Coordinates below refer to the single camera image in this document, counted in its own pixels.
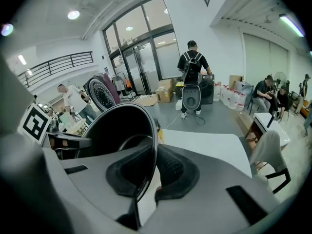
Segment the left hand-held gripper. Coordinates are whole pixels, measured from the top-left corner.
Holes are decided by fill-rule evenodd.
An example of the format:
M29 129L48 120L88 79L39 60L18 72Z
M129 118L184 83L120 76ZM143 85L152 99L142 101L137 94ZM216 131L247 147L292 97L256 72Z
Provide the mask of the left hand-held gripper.
M33 95L22 85L1 57L1 160L31 160L42 155L43 152L54 155L58 159L54 150L76 151L92 146L91 138L63 132L47 134L51 119L33 103L33 100Z

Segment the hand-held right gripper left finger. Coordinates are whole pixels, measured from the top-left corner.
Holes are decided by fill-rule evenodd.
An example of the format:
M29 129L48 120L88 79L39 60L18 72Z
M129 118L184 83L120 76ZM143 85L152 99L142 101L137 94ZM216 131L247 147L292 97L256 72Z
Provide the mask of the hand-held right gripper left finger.
M117 195L106 170L135 149L102 156L59 160L44 148L47 171L75 231L125 231L116 219L128 212L132 199Z

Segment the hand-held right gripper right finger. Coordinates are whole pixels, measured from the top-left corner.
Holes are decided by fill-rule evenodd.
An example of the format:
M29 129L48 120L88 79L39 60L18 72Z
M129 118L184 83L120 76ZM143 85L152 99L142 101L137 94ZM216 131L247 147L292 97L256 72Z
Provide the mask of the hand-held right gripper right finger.
M143 234L234 234L266 217L274 195L233 165L160 144L161 188Z

